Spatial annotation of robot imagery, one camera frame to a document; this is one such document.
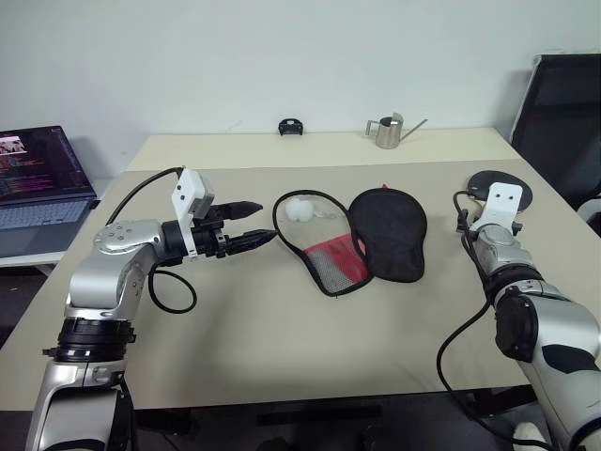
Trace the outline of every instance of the beige tabletop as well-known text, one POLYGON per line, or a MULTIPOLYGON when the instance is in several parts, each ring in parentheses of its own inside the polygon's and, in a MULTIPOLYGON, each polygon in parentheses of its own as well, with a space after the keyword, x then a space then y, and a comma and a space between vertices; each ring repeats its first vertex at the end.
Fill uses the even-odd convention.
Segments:
MULTIPOLYGON (((265 206, 250 218, 226 224, 230 235, 271 227, 271 207, 288 191, 320 190, 345 205, 382 183, 406 191, 427 215, 425 274, 413 284, 374 279, 353 293, 328 298, 278 239, 247 254, 201 257, 176 267, 196 287, 199 303, 187 315, 168 315, 145 291, 134 322, 138 339, 127 353, 136 407, 441 390, 436 351, 484 301, 476 271, 455 233, 451 196, 483 169, 506 171, 530 184, 534 200, 520 215, 524 229, 519 239, 548 282, 599 319, 601 241, 519 159, 203 170, 215 188, 216 202, 252 200, 265 206)), ((113 206, 150 174, 123 175, 0 350, 0 410, 33 408, 47 362, 40 350, 55 343, 70 275, 113 206)), ((173 219, 169 196, 174 182, 167 178, 148 186, 121 218, 173 219)), ((183 307, 189 301, 177 282, 158 277, 156 286, 170 305, 183 307)), ((527 382, 516 363, 497 350, 494 335, 489 313, 448 349, 443 366, 454 387, 527 382)))

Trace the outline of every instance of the laptop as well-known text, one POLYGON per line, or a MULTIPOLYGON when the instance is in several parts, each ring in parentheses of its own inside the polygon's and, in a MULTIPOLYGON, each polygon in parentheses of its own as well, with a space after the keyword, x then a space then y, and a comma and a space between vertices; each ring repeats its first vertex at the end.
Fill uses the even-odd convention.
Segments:
POLYGON ((0 132, 0 257, 67 250, 97 203, 60 126, 0 132))

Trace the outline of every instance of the laptop screen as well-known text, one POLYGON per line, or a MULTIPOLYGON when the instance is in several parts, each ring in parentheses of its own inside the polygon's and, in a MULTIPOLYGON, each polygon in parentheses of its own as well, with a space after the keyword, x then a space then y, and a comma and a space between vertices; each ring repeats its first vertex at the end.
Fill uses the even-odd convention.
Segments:
POLYGON ((59 126, 0 132, 0 204, 94 195, 59 126))

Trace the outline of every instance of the white wall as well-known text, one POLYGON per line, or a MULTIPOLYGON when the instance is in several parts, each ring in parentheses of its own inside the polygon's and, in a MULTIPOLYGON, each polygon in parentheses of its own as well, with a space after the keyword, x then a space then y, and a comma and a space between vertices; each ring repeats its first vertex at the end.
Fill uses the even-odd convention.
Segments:
POLYGON ((599 49, 600 3, 0 0, 0 130, 63 125, 92 178, 151 133, 283 117, 347 131, 397 110, 507 132, 535 54, 599 49))

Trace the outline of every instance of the table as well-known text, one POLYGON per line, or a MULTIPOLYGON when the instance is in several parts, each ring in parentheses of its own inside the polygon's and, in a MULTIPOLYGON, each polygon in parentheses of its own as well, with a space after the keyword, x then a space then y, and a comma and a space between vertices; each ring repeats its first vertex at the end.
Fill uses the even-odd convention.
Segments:
MULTIPOLYGON (((94 187, 99 199, 109 190, 114 179, 96 179, 90 183, 94 187)), ((0 258, 0 268, 14 268, 19 266, 35 266, 46 275, 50 275, 52 266, 60 261, 66 251, 48 252, 45 254, 30 254, 27 256, 2 257, 0 258)))
MULTIPOLYGON (((320 156, 328 149, 319 143, 335 146, 335 134, 301 139, 310 136, 307 142, 313 150, 307 148, 309 157, 285 155, 274 162, 262 158, 256 148, 259 153, 252 159, 244 156, 242 165, 253 160, 257 166, 270 163, 271 167, 245 169, 217 166, 235 166, 238 162, 230 161, 234 154, 258 146, 262 140, 279 142, 282 151, 290 141, 261 135, 150 138, 128 172, 90 214, 0 350, 0 410, 33 408, 47 362, 39 350, 55 343, 70 275, 89 252, 93 235, 114 205, 138 182, 166 165, 186 163, 199 169, 200 160, 208 161, 209 169, 202 174, 213 184, 216 202, 253 200, 265 206, 252 217, 228 222, 225 232, 230 235, 271 227, 273 202, 295 189, 324 191, 345 205, 382 183, 406 191, 420 201, 428 219, 425 274, 413 284, 375 279, 353 293, 328 298, 277 239, 251 253, 220 260, 201 257, 176 267, 175 271, 196 287, 199 303, 190 314, 168 315, 150 302, 145 291, 134 322, 138 339, 128 346, 127 353, 127 378, 138 409, 441 390, 436 351, 484 301, 476 271, 455 233, 451 196, 471 174, 483 169, 506 171, 530 184, 534 201, 521 217, 523 246, 532 252, 550 283, 601 318, 601 241, 495 132, 416 132, 414 142, 408 139, 399 152, 386 151, 387 158, 369 141, 355 136, 377 155, 378 164, 360 160, 363 156, 357 151, 349 158, 356 160, 346 166, 340 165, 347 161, 342 153, 335 158, 320 156), (157 143, 169 149, 170 158, 158 159, 157 167, 150 171, 157 143), (442 143, 452 143, 446 148, 446 160, 440 157, 442 143), (419 146, 420 152, 414 152, 412 146, 419 146), (465 153, 466 148, 473 152, 465 153), (195 153, 200 151, 211 156, 201 158, 195 153), (215 156, 220 152, 222 163, 215 156), (416 153, 422 159, 435 157, 429 163, 404 161, 416 153), (291 161, 302 167, 286 167, 291 161), (323 161, 329 165, 323 167, 323 161)), ((348 133, 340 139, 352 141, 348 133)), ((295 152, 304 148, 301 140, 294 143, 295 152)), ((274 148, 266 152, 273 153, 274 148)), ((169 197, 174 182, 166 178, 148 186, 121 218, 173 219, 169 197)), ((469 201, 464 203, 475 208, 469 201)), ((171 279, 158 277, 156 287, 158 295, 162 299, 168 296, 174 307, 189 301, 185 288, 171 279)), ((497 350, 494 334, 489 313, 448 349, 443 366, 454 387, 527 383, 516 363, 497 350)))

